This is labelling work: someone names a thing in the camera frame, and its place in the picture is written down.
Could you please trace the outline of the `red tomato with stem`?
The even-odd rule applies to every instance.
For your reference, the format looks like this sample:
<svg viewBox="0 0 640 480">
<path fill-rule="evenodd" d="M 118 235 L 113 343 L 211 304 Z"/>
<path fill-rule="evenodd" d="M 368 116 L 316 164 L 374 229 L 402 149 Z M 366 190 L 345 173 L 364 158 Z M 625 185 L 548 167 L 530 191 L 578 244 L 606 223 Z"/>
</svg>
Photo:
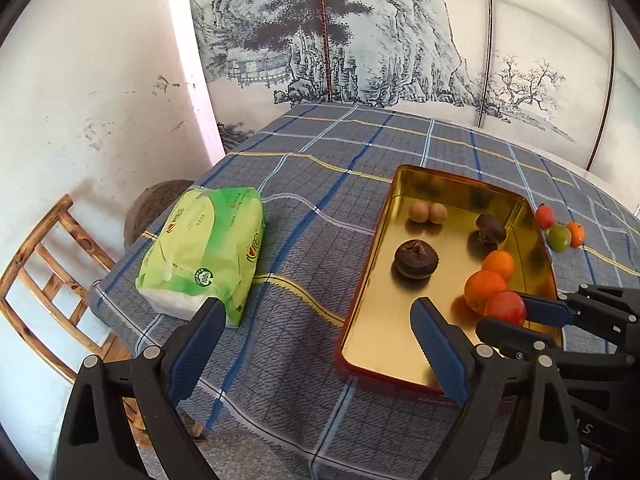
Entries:
<svg viewBox="0 0 640 480">
<path fill-rule="evenodd" d="M 526 320 L 524 300 L 517 292 L 505 290 L 492 296 L 486 304 L 485 315 L 498 318 L 516 326 L 522 326 Z"/>
</svg>

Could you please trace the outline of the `large orange tangerine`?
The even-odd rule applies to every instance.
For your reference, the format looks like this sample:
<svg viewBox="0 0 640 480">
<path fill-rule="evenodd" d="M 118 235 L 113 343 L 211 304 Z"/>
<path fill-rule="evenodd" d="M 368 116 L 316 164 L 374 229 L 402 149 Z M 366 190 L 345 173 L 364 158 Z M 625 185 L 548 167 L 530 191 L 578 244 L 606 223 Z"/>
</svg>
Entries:
<svg viewBox="0 0 640 480">
<path fill-rule="evenodd" d="M 480 270 L 466 280 L 463 296 L 466 304 L 476 313 L 483 315 L 489 299 L 498 292 L 504 292 L 508 286 L 504 278 L 492 271 Z"/>
</svg>

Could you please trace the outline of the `small orange mandarin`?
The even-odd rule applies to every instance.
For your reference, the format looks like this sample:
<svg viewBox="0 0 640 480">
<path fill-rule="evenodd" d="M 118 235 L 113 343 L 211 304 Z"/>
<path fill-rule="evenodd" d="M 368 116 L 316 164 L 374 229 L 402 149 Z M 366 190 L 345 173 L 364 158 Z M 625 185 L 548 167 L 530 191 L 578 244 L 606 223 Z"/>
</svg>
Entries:
<svg viewBox="0 0 640 480">
<path fill-rule="evenodd" d="M 568 222 L 566 228 L 568 229 L 568 232 L 570 232 L 570 246 L 577 248 L 585 243 L 586 231 L 579 222 Z"/>
</svg>

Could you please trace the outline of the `small orange tangerine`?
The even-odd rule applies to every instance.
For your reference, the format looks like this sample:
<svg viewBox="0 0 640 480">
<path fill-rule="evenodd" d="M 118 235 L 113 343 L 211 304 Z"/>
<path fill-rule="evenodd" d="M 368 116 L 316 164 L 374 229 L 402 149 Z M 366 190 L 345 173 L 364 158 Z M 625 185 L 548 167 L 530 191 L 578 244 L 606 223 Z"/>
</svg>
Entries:
<svg viewBox="0 0 640 480">
<path fill-rule="evenodd" d="M 505 250 L 493 250 L 482 262 L 482 270 L 499 274 L 503 281 L 509 283 L 513 278 L 515 262 L 513 257 Z"/>
</svg>

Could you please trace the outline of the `green tomato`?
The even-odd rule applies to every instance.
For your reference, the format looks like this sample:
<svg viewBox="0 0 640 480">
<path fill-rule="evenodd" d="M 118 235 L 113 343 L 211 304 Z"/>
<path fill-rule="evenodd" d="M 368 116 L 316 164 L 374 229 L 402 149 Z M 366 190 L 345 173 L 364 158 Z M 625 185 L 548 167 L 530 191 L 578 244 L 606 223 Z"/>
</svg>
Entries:
<svg viewBox="0 0 640 480">
<path fill-rule="evenodd" d="M 564 224 L 555 224 L 547 232 L 547 242 L 554 252 L 565 252 L 572 242 L 572 233 Z"/>
</svg>

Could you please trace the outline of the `wooden chair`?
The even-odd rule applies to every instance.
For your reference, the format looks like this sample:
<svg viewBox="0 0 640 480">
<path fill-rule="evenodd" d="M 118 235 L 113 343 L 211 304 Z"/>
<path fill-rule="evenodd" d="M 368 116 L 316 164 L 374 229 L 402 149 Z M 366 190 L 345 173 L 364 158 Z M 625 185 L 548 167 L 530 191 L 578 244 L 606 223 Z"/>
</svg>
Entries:
<svg viewBox="0 0 640 480">
<path fill-rule="evenodd" d="M 110 215 L 78 190 L 1 204 L 1 421 L 23 453 L 51 453 L 85 356 L 132 356 L 89 306 L 118 257 L 101 232 Z"/>
</svg>

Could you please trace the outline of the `red cherry tomato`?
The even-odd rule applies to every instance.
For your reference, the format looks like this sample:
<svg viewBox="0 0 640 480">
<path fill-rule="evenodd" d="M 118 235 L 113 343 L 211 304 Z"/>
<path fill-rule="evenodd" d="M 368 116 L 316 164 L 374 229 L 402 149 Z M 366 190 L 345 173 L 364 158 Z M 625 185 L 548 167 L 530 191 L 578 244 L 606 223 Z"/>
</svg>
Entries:
<svg viewBox="0 0 640 480">
<path fill-rule="evenodd" d="M 535 219 L 537 226 L 541 231 L 548 231 L 555 225 L 555 215 L 553 209 L 546 205 L 541 204 L 535 211 Z"/>
</svg>

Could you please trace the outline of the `gold metal tin tray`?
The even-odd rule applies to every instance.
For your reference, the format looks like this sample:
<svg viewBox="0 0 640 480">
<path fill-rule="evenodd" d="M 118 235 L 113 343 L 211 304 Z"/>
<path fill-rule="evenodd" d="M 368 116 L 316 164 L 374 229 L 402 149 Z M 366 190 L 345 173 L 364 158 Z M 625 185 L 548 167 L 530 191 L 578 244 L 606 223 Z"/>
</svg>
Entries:
<svg viewBox="0 0 640 480">
<path fill-rule="evenodd" d="M 447 335 L 457 327 L 471 346 L 480 344 L 480 315 L 463 297 L 468 278 L 491 252 L 481 243 L 476 220 L 495 218 L 506 231 L 499 249 L 514 260 L 508 286 L 514 292 L 552 299 L 551 257 L 532 207 L 521 195 L 449 172 L 398 167 L 335 349 L 338 370 L 363 388 L 385 394 L 438 396 L 436 373 L 456 365 Z M 399 273 L 395 252 L 423 240 L 438 257 L 436 270 L 413 280 Z"/>
</svg>

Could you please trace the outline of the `right tan longan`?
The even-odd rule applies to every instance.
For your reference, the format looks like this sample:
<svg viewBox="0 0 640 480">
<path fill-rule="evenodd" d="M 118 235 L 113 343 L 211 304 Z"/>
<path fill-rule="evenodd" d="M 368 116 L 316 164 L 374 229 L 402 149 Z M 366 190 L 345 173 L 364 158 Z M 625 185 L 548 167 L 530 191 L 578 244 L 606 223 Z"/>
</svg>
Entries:
<svg viewBox="0 0 640 480">
<path fill-rule="evenodd" d="M 448 209 L 441 203 L 431 203 L 428 211 L 428 221 L 437 224 L 443 224 L 448 218 Z"/>
</svg>

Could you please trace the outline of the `tan longan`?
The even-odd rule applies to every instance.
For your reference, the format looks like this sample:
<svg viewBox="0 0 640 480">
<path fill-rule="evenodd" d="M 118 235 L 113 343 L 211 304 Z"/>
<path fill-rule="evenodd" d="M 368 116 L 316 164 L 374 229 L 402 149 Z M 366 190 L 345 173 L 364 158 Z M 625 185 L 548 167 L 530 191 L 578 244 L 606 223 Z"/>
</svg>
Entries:
<svg viewBox="0 0 640 480">
<path fill-rule="evenodd" d="M 417 200 L 408 209 L 409 219 L 414 223 L 424 223 L 430 218 L 431 205 L 423 200 Z"/>
<path fill-rule="evenodd" d="M 448 209 L 441 203 L 431 203 L 428 211 L 428 221 L 437 224 L 443 224 L 448 218 Z"/>
</svg>

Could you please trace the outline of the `left tan longan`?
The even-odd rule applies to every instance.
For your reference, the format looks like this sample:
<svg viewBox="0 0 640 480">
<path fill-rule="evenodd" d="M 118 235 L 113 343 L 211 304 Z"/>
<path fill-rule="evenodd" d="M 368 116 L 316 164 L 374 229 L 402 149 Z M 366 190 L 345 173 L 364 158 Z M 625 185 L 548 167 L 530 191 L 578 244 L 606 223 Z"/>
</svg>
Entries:
<svg viewBox="0 0 640 480">
<path fill-rule="evenodd" d="M 409 219 L 414 223 L 424 223 L 430 218 L 431 205 L 423 200 L 417 200 L 408 209 Z"/>
</svg>

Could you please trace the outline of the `blue plaid tablecloth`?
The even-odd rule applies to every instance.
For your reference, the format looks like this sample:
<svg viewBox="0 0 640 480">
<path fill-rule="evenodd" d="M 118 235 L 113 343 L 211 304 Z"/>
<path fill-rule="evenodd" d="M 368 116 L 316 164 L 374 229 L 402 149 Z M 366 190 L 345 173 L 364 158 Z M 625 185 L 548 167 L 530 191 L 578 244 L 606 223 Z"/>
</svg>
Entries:
<svg viewBox="0 0 640 480">
<path fill-rule="evenodd" d="M 249 479 L 273 453 L 299 479 L 414 479 L 458 416 L 338 377 L 333 351 L 356 292 L 390 179 L 403 164 L 496 184 L 586 229 L 553 259 L 559 289 L 639 283 L 639 222 L 550 160 L 486 134 L 358 106 L 304 104 L 201 178 L 251 186 L 266 230 L 243 321 L 219 341 L 182 408 L 209 432 L 218 474 Z"/>
</svg>

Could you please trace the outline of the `green tissue pack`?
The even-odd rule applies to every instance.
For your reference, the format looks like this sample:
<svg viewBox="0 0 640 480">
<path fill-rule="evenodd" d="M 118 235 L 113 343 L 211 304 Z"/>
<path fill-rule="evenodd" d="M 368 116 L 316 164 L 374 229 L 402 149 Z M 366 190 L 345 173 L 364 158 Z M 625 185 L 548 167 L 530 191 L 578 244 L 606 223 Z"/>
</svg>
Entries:
<svg viewBox="0 0 640 480">
<path fill-rule="evenodd" d="M 136 287 L 155 312 L 189 321 L 209 298 L 240 326 L 262 247 L 265 217 L 254 188 L 189 188 L 142 259 Z"/>
</svg>

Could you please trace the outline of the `dark round stool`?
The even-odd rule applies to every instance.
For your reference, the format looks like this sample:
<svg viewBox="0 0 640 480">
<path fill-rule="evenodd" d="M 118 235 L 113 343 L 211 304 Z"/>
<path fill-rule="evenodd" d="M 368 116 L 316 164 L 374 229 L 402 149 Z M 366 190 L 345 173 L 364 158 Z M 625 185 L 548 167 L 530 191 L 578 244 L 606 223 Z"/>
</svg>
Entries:
<svg viewBox="0 0 640 480">
<path fill-rule="evenodd" d="M 126 213 L 124 232 L 122 233 L 124 249 L 128 250 L 165 209 L 175 203 L 192 184 L 191 180 L 175 179 L 146 188 Z"/>
</svg>

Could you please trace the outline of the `landscape painted folding screen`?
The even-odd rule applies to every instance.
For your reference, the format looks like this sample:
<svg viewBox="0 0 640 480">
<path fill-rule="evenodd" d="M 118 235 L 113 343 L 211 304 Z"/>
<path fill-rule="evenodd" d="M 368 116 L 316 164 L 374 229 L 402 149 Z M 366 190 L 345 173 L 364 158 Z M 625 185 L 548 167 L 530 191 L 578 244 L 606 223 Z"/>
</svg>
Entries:
<svg viewBox="0 0 640 480">
<path fill-rule="evenodd" d="M 287 107 L 485 130 L 639 203 L 639 35 L 613 0 L 190 0 L 224 142 Z"/>
</svg>

